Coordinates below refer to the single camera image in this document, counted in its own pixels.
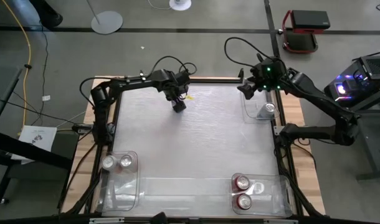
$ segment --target concrete floor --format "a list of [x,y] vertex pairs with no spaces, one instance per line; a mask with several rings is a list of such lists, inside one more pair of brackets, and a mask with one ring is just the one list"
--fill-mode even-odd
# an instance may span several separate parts
[[[165,7],[165,0],[151,0]],[[91,1],[98,12],[114,10],[124,19],[123,28],[203,28],[203,29],[268,29],[263,0],[192,0],[185,12],[160,11],[149,7],[146,0]],[[61,27],[89,27],[92,15],[86,2],[50,0],[64,16]],[[8,1],[18,18],[27,26],[37,26],[39,18],[25,0]],[[326,10],[330,30],[380,30],[380,1],[352,0],[271,0],[275,28],[280,28],[288,9]],[[0,25],[16,26],[11,15],[0,4]],[[42,67],[45,40],[41,32],[28,32],[32,47],[32,66],[27,79],[27,97],[36,108],[41,106]],[[134,75],[148,71],[157,59],[173,55],[198,66],[197,76],[235,77],[241,66],[228,61],[223,44],[231,36],[243,37],[272,54],[268,34],[177,34],[115,33],[98,35],[91,32],[47,32],[49,61],[45,73],[44,113],[71,118],[85,110],[86,101],[78,91],[79,83],[95,75]],[[341,73],[352,58],[380,51],[380,35],[319,35],[319,50],[311,55],[293,55],[280,49],[288,66],[306,73],[318,88],[323,88]],[[257,63],[255,52],[234,42],[229,54],[242,62]],[[19,31],[0,31],[0,64],[21,67],[27,60],[27,46]],[[164,61],[160,68],[176,71],[175,61]],[[84,86],[89,91],[90,83]],[[22,77],[15,91],[22,95]],[[11,102],[22,103],[17,96]],[[309,102],[302,100],[307,125],[326,126],[333,121]],[[27,123],[36,119],[28,113]],[[83,116],[74,121],[81,122]],[[20,130],[22,109],[7,106],[0,119],[0,132],[15,136]],[[45,126],[60,124],[44,118]],[[335,218],[380,222],[380,180],[357,182],[355,175],[368,172],[369,166],[359,142],[352,147],[325,145],[312,141],[317,173],[328,215]]]

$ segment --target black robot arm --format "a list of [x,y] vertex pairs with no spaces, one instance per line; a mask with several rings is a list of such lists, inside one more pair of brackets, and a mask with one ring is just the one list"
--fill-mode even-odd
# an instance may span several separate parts
[[107,113],[110,105],[124,91],[154,87],[158,92],[164,92],[166,99],[172,103],[175,112],[178,113],[186,109],[183,102],[184,98],[181,95],[188,92],[189,75],[190,73],[187,70],[175,74],[162,69],[147,76],[140,73],[138,77],[112,78],[110,81],[96,86],[90,91],[94,102],[95,122],[92,134],[95,142],[106,145],[112,141],[112,135],[107,125]]
[[298,138],[329,139],[333,142],[349,146],[358,133],[357,116],[350,110],[342,108],[333,99],[328,98],[317,89],[312,80],[304,73],[292,68],[287,69],[279,58],[269,57],[265,60],[258,55],[260,63],[251,68],[252,77],[239,86],[247,100],[255,91],[284,90],[298,98],[304,98],[335,120],[329,127],[298,127],[286,124],[280,132],[283,146],[289,146]]

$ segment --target wooden table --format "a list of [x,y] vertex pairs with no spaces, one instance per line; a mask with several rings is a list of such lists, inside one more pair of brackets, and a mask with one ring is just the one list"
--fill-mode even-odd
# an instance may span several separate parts
[[[104,82],[104,80],[94,80],[92,88],[97,86],[101,82]],[[303,120],[301,104],[298,98],[292,95],[285,95],[284,93],[282,93],[282,104],[284,107],[285,119],[288,123],[294,123],[299,126],[305,125],[305,122]],[[112,105],[108,122],[112,121],[114,110],[115,105]],[[85,113],[85,119],[83,122],[86,124],[92,124],[93,120],[93,109],[91,105],[88,104]],[[91,148],[93,144],[94,141],[91,135],[88,135],[78,143],[77,152],[75,153],[74,163],[72,165],[71,175],[72,172],[76,169],[79,160],[81,160],[83,155]],[[305,146],[304,148],[310,151],[309,146]],[[82,196],[82,194],[88,187],[90,182],[90,176],[92,174],[93,162],[95,160],[95,153],[96,150],[93,150],[79,168],[78,173],[72,181],[71,187],[63,204],[63,212],[66,212],[67,210],[72,208],[75,202]],[[313,159],[302,149],[299,149],[294,145],[292,146],[292,154],[294,166],[297,173],[299,188],[320,213],[325,213]]]

